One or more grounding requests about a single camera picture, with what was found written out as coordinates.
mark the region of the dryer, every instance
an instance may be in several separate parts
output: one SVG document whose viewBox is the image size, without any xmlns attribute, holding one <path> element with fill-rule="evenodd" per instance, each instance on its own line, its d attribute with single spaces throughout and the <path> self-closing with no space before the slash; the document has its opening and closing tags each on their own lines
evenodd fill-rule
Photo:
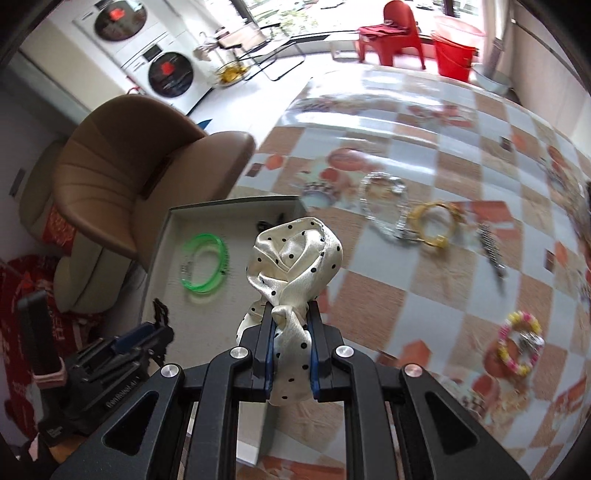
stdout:
<svg viewBox="0 0 591 480">
<path fill-rule="evenodd" d="M 185 115 L 212 86 L 192 52 L 169 33 L 142 48 L 122 68 L 146 94 Z"/>
<path fill-rule="evenodd" d="M 137 0 L 100 0 L 73 22 L 119 67 L 167 33 L 158 17 Z"/>
</svg>

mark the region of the red cloth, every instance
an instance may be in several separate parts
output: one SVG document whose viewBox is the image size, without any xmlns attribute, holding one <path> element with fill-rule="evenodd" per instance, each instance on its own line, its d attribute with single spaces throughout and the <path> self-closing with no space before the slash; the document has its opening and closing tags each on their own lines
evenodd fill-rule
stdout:
<svg viewBox="0 0 591 480">
<path fill-rule="evenodd" d="M 30 439 L 37 434 L 31 404 L 31 367 L 21 345 L 21 329 L 17 302 L 37 290 L 47 292 L 47 303 L 53 321 L 53 341 L 57 352 L 65 358 L 85 346 L 90 328 L 102 316 L 60 313 L 53 297 L 53 275 L 58 258 L 27 255 L 8 264 L 22 277 L 6 268 L 0 277 L 0 332 L 2 352 L 8 381 L 10 401 L 5 404 L 7 414 Z"/>
<path fill-rule="evenodd" d="M 66 255 L 71 255 L 75 236 L 76 229 L 60 215 L 55 204 L 51 205 L 41 240 L 45 244 L 57 245 Z"/>
<path fill-rule="evenodd" d="M 399 25 L 370 25 L 368 27 L 360 27 L 357 29 L 359 35 L 363 35 L 370 40 L 380 37 L 391 37 L 393 35 L 408 35 L 408 27 L 400 27 Z"/>
</svg>

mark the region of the green bracelet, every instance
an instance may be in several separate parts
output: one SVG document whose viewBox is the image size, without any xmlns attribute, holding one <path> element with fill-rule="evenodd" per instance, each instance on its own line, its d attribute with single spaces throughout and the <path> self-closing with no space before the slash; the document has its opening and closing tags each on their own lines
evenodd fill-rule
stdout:
<svg viewBox="0 0 591 480">
<path fill-rule="evenodd" d="M 202 233 L 189 240 L 183 247 L 185 260 L 181 265 L 181 283 L 183 287 L 195 293 L 210 293 L 220 286 L 228 269 L 228 249 L 224 241 L 212 233 Z M 193 258 L 203 250 L 217 253 L 217 269 L 213 275 L 201 284 L 191 282 Z"/>
</svg>

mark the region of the yellow bracelet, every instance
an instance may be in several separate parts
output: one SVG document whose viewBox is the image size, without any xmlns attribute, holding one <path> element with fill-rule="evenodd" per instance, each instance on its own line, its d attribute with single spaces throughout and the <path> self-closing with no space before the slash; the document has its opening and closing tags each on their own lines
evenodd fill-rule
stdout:
<svg viewBox="0 0 591 480">
<path fill-rule="evenodd" d="M 426 211 L 434 208 L 434 207 L 441 207 L 445 208 L 452 216 L 452 224 L 449 227 L 446 235 L 437 235 L 436 237 L 427 237 L 425 236 L 425 229 L 424 225 L 421 222 L 421 218 L 425 214 Z M 413 229 L 416 231 L 418 238 L 421 242 L 430 247 L 436 248 L 445 248 L 449 244 L 449 238 L 453 236 L 457 229 L 458 223 L 462 221 L 462 213 L 460 209 L 451 203 L 444 203 L 444 202 L 428 202 L 422 203 L 421 205 L 416 206 L 413 211 L 408 215 L 408 220 L 413 226 Z"/>
</svg>

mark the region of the pink and yellow bead bracelet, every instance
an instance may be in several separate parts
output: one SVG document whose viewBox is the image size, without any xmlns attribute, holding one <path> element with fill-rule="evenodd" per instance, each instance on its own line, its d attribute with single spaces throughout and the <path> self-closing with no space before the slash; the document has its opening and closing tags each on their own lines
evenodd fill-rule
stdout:
<svg viewBox="0 0 591 480">
<path fill-rule="evenodd" d="M 507 317 L 505 324 L 499 330 L 498 354 L 509 370 L 519 377 L 525 377 L 532 371 L 538 358 L 540 358 L 542 347 L 532 352 L 529 361 L 518 364 L 513 360 L 507 349 L 507 338 L 513 330 L 521 329 L 529 330 L 540 337 L 542 335 L 542 327 L 532 314 L 522 311 L 513 312 Z"/>
</svg>

